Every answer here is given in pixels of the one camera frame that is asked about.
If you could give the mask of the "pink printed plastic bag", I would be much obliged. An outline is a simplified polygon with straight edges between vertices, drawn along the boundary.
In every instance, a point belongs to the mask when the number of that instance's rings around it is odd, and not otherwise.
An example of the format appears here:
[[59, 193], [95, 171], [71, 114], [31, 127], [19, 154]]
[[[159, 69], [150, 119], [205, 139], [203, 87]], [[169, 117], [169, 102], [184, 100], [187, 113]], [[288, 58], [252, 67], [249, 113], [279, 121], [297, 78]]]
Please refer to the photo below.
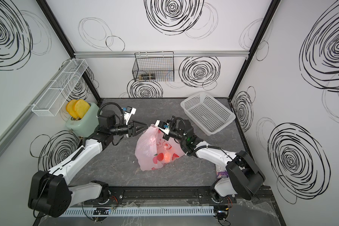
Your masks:
[[172, 162], [185, 155], [180, 144], [173, 138], [163, 139], [163, 135], [164, 133], [152, 124], [138, 139], [135, 156], [142, 171], [157, 170], [167, 165], [162, 162], [164, 153], [173, 154]]

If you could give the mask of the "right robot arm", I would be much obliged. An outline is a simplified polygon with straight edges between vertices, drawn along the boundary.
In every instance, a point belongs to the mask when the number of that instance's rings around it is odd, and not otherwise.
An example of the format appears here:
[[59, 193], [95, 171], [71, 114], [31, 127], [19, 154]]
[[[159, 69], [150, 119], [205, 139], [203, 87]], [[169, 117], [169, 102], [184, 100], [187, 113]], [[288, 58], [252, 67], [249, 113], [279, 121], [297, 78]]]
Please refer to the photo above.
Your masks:
[[229, 152], [221, 147], [210, 145], [194, 133], [189, 120], [173, 117], [167, 122], [156, 122], [163, 132], [163, 138], [177, 141], [187, 156], [207, 160], [228, 173], [227, 178], [217, 180], [212, 185], [213, 200], [229, 195], [239, 195], [252, 200], [265, 182], [265, 175], [253, 158], [246, 152]]

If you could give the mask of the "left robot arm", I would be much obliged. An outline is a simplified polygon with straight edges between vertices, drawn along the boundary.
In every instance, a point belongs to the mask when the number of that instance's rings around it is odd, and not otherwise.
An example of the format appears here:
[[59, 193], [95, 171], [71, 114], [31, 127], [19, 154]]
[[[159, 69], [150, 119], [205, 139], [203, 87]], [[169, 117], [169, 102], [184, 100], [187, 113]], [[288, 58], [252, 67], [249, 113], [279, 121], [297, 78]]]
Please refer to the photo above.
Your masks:
[[113, 142], [114, 136], [134, 137], [147, 129], [145, 123], [130, 121], [135, 108], [127, 106], [121, 111], [120, 123], [116, 123], [114, 111], [99, 111], [99, 125], [73, 154], [48, 171], [40, 170], [34, 174], [28, 199], [30, 209], [57, 218], [81, 202], [93, 200], [104, 205], [110, 201], [107, 183], [94, 180], [85, 185], [70, 186], [70, 182], [92, 158]]

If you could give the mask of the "orange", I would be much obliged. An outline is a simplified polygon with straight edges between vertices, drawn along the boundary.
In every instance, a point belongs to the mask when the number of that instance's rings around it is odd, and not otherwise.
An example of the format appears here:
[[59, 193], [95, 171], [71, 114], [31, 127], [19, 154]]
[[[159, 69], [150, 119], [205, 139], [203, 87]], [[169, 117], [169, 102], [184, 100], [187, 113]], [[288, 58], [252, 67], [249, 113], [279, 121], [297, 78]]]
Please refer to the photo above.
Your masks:
[[164, 153], [164, 157], [163, 157], [163, 163], [170, 163], [172, 162], [172, 153]]

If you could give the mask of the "white perforated plastic basket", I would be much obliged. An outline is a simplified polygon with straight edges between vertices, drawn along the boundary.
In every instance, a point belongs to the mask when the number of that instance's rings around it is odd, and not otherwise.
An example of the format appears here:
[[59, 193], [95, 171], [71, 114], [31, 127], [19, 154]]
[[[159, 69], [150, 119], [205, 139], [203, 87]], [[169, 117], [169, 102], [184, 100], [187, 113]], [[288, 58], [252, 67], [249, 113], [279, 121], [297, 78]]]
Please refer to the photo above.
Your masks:
[[207, 136], [218, 133], [236, 119], [230, 109], [204, 91], [183, 100], [180, 106]]

